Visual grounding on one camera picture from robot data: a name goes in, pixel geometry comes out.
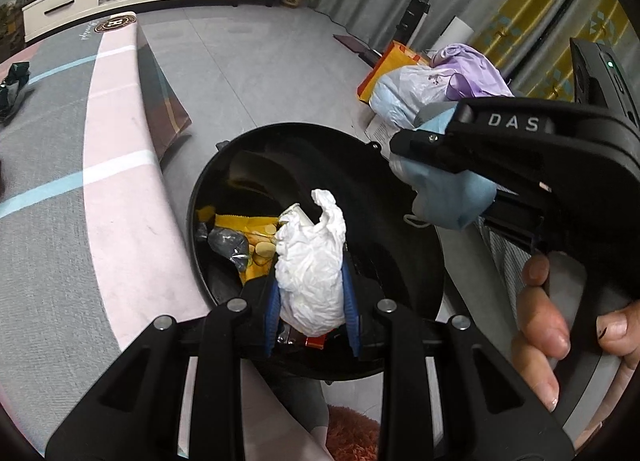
screw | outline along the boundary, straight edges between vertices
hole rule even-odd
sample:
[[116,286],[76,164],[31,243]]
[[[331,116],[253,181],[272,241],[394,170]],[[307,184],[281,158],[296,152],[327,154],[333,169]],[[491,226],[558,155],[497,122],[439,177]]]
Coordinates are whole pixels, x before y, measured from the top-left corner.
[[226,308],[234,313],[240,313],[246,308],[246,300],[244,298],[232,298],[226,303]]
[[164,331],[165,329],[169,329],[174,324],[174,319],[172,319],[169,315],[159,316],[154,320],[154,327],[158,331]]
[[458,331],[466,331],[467,329],[469,329],[469,327],[471,327],[471,320],[469,320],[468,317],[464,315],[456,315],[451,319],[451,324]]
[[396,304],[390,298],[383,298],[378,302],[378,309],[383,313],[393,313],[396,309],[398,309],[398,304]]

blue gripper pad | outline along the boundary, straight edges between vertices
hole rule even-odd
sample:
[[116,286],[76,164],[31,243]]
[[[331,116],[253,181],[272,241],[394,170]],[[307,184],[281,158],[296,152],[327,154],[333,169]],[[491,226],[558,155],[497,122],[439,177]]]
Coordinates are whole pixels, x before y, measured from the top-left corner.
[[278,333],[278,322],[280,321],[280,286],[278,281],[273,279],[271,293],[267,302],[267,309],[264,312],[264,352],[267,358],[271,356],[276,345],[276,334]]
[[346,261],[342,261],[342,290],[344,292],[344,320],[347,336],[353,356],[357,358],[360,355],[360,313],[358,313],[356,294]]

yellow patterned curtain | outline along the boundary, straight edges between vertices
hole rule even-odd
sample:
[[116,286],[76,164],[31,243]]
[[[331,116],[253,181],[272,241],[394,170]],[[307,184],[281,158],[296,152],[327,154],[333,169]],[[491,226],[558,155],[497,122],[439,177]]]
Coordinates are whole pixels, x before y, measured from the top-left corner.
[[572,29],[557,30],[557,42],[548,45],[548,59],[541,60],[537,68],[529,70],[527,79],[518,83],[518,89],[531,98],[574,101],[574,70],[571,60],[569,38],[582,38],[615,46],[629,28],[629,19],[618,0],[588,0],[591,4],[575,8],[571,18],[562,22],[570,23]]
[[506,0],[471,43],[498,68],[508,62],[548,13],[554,0]]

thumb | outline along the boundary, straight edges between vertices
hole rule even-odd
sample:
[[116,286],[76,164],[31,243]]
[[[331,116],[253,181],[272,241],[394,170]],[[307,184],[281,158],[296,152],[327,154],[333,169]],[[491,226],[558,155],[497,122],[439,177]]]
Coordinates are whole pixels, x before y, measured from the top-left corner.
[[640,301],[598,317],[596,331],[600,347],[609,354],[623,357],[630,369],[640,360]]

drawer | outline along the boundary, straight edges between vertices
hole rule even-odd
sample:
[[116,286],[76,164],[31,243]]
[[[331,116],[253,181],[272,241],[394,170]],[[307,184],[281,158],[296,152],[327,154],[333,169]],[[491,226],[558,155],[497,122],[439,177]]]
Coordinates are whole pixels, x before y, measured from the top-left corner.
[[66,24],[98,6],[98,0],[39,0],[24,7],[24,30],[28,34]]

